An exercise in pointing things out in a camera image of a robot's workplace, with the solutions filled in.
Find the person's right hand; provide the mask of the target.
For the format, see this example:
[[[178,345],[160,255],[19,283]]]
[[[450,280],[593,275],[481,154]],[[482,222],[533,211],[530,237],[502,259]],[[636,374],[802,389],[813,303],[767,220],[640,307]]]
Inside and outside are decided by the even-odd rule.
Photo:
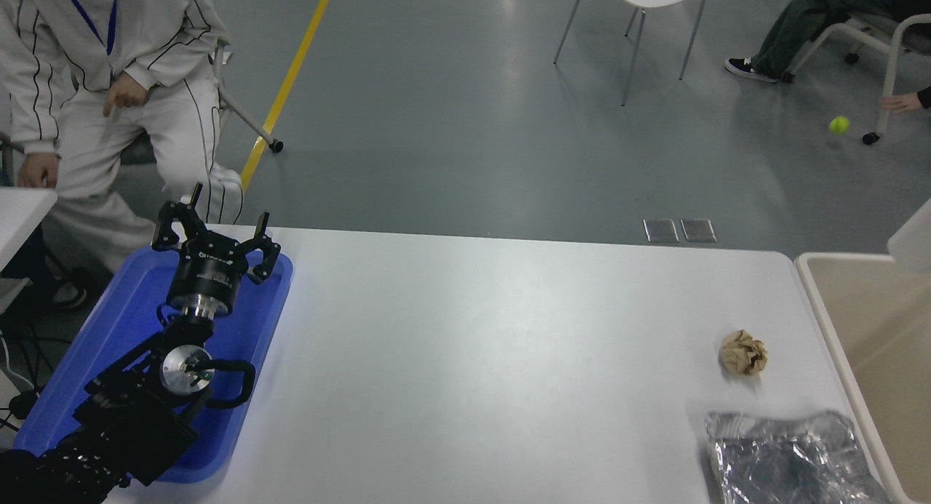
[[[60,157],[54,152],[33,152],[25,156],[17,185],[28,188],[56,188]]]

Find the person's left hand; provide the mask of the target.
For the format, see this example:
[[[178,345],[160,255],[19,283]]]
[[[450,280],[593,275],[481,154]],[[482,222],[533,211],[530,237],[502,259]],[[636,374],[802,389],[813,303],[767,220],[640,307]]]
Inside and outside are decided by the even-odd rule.
[[[109,117],[114,109],[134,108],[146,103],[149,90],[133,79],[129,73],[120,73],[106,94],[103,116]]]
[[[918,92],[881,97],[877,103],[882,111],[891,114],[910,113],[924,109]]]

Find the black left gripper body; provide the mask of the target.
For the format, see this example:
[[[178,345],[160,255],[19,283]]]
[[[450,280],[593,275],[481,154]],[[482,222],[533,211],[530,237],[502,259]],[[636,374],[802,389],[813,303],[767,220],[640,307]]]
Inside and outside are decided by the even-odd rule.
[[[197,295],[212,298],[223,306],[234,306],[242,276],[245,274],[245,256],[232,249],[202,249],[182,245],[177,270],[167,291],[167,302],[172,306],[193,305]]]

